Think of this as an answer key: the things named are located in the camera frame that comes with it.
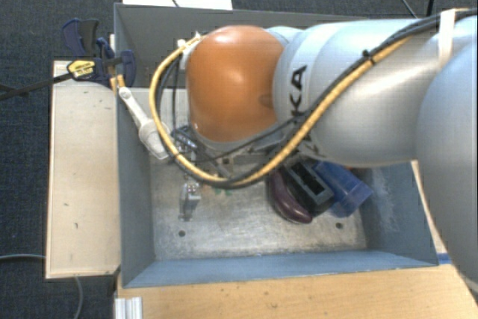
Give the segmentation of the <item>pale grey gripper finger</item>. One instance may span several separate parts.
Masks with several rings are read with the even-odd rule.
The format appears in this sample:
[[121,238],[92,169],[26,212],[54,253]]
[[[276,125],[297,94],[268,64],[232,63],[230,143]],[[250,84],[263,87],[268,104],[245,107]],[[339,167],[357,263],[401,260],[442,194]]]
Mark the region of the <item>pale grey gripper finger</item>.
[[201,199],[200,183],[185,182],[179,196],[179,219],[190,221]]

